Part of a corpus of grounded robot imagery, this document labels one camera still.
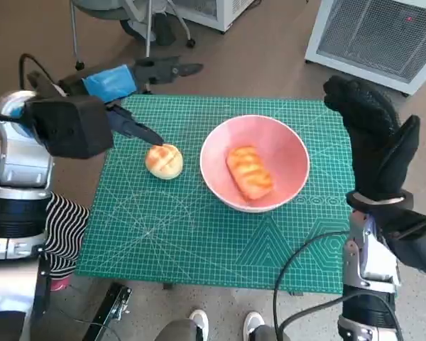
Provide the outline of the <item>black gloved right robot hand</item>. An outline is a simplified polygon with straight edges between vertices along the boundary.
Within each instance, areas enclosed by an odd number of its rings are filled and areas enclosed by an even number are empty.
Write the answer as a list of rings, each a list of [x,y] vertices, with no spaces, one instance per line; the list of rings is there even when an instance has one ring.
[[[362,80],[335,75],[323,89],[349,134],[355,191],[376,202],[401,197],[420,142],[419,116],[401,124],[390,100]]]

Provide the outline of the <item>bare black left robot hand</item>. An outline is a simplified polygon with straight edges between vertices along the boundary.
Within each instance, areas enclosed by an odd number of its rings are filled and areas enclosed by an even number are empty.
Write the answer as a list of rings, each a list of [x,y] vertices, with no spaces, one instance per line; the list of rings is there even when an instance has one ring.
[[[178,56],[142,58],[126,63],[104,63],[82,70],[59,81],[58,86],[69,95],[92,95],[106,104],[111,130],[128,138],[137,138],[151,145],[162,146],[163,138],[132,113],[116,103],[131,94],[149,94],[149,85],[174,82],[202,71],[201,63],[182,63]]]

